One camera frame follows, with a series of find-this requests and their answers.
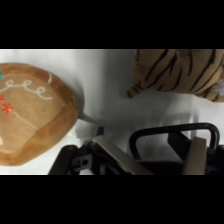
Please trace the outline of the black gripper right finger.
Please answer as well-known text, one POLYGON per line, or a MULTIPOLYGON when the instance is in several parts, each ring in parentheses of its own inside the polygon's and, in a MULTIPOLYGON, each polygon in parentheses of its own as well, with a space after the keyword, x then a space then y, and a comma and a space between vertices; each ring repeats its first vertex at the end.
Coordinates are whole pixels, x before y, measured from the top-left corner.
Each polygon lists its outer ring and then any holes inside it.
POLYGON ((195 137, 187 154, 183 175, 224 175, 224 147, 207 146, 206 140, 195 137))

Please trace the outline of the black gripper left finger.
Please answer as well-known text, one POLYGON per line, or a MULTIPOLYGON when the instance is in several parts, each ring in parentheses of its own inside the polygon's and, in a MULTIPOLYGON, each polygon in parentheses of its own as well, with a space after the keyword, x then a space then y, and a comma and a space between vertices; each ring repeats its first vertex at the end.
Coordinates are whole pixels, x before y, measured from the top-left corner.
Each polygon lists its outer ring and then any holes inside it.
POLYGON ((87 140, 81 147, 64 146, 49 175, 79 175, 85 170, 93 175, 152 175, 104 136, 87 140))

